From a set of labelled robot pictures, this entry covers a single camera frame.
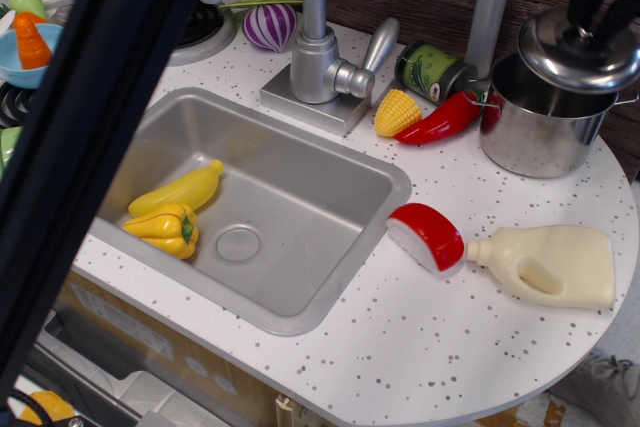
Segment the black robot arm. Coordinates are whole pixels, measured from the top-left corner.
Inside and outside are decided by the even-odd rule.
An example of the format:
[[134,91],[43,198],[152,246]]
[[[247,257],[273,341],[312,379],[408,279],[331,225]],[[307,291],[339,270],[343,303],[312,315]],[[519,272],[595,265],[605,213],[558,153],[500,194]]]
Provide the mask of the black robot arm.
[[[13,163],[1,180],[1,405],[11,395],[45,314],[53,305],[72,261],[90,231],[100,204],[120,167],[157,83],[196,0],[77,0],[75,12],[44,74],[26,120]],[[398,167],[247,110],[250,120],[282,132],[294,144],[326,151],[320,193],[336,187],[329,200],[366,201],[370,219],[338,259],[357,269],[385,230],[384,219],[409,199],[411,180]],[[615,211],[612,198],[587,199],[538,223],[576,224],[609,235],[617,272],[616,287],[627,289],[635,269],[639,227],[633,196],[631,214]],[[330,272],[338,282],[340,262]],[[338,286],[328,292],[339,296]]]

